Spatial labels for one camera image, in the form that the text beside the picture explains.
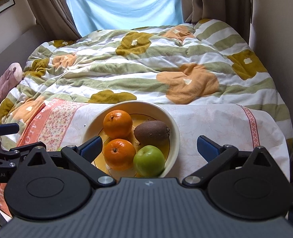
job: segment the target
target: fruit bowl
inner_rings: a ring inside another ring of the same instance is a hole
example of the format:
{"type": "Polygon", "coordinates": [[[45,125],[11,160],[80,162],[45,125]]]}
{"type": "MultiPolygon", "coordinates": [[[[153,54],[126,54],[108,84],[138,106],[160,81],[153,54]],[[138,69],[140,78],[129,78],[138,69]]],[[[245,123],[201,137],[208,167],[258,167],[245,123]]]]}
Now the fruit bowl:
{"type": "MultiPolygon", "coordinates": [[[[172,118],[172,116],[166,112],[163,108],[158,105],[149,102],[143,101],[125,101],[115,105],[112,105],[102,111],[88,126],[87,131],[85,132],[84,138],[82,142],[86,142],[87,140],[91,139],[94,136],[100,135],[103,139],[104,145],[107,142],[106,135],[103,132],[103,120],[104,117],[113,110],[123,110],[129,113],[132,116],[133,122],[134,119],[137,119],[136,122],[143,122],[149,120],[158,120],[163,121],[169,128],[170,128],[170,137],[169,137],[169,144],[167,146],[167,152],[163,152],[165,156],[165,168],[164,171],[158,177],[164,177],[173,167],[177,155],[179,153],[179,146],[180,146],[180,136],[179,136],[179,129],[177,127],[176,122],[172,118]]],[[[137,148],[137,143],[134,144],[134,136],[131,135],[130,142],[135,145],[137,148]]],[[[111,175],[116,180],[119,180],[121,177],[139,177],[136,174],[134,169],[126,170],[126,171],[115,171],[113,169],[108,168],[105,164],[103,154],[101,153],[94,162],[93,165],[98,167],[100,170],[104,171],[108,175],[111,175]]]]}

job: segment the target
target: curtain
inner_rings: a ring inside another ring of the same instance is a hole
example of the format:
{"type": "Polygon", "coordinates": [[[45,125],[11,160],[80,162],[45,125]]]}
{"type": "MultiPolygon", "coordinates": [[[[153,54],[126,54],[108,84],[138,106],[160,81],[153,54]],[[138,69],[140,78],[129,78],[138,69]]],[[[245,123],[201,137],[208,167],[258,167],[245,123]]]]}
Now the curtain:
{"type": "Polygon", "coordinates": [[[233,27],[248,43],[251,0],[181,0],[183,19],[197,23],[200,19],[222,20],[233,27]]]}
{"type": "Polygon", "coordinates": [[[36,18],[51,39],[81,38],[65,0],[27,0],[36,18]]]}
{"type": "Polygon", "coordinates": [[[183,23],[181,0],[66,0],[82,36],[98,29],[183,23]]]}

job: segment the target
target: pink cloth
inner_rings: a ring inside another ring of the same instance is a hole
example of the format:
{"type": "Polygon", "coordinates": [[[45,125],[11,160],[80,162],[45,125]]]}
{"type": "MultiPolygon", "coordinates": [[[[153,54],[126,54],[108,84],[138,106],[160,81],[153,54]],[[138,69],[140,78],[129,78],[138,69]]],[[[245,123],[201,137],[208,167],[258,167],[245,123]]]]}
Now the pink cloth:
{"type": "Polygon", "coordinates": [[[0,103],[9,91],[22,80],[23,72],[19,63],[12,63],[0,77],[0,103]]]}

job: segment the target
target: kiwi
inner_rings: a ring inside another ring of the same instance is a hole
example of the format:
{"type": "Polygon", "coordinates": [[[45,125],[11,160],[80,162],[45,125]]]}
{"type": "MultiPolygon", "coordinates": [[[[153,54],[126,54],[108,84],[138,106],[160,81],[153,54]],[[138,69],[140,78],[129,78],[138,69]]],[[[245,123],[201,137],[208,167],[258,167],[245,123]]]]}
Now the kiwi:
{"type": "Polygon", "coordinates": [[[169,138],[170,129],[162,121],[146,121],[134,129],[134,136],[145,146],[158,146],[169,138]]]}

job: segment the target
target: metal screw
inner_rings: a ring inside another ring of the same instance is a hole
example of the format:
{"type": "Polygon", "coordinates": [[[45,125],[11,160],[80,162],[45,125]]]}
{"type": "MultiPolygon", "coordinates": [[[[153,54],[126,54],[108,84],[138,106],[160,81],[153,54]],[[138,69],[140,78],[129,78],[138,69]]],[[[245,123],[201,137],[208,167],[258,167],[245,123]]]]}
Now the metal screw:
{"type": "Polygon", "coordinates": [[[187,176],[184,181],[188,184],[197,184],[200,182],[200,178],[198,176],[187,176]]]}
{"type": "Polygon", "coordinates": [[[98,182],[101,184],[110,184],[113,182],[113,178],[111,176],[100,176],[98,182]]]}

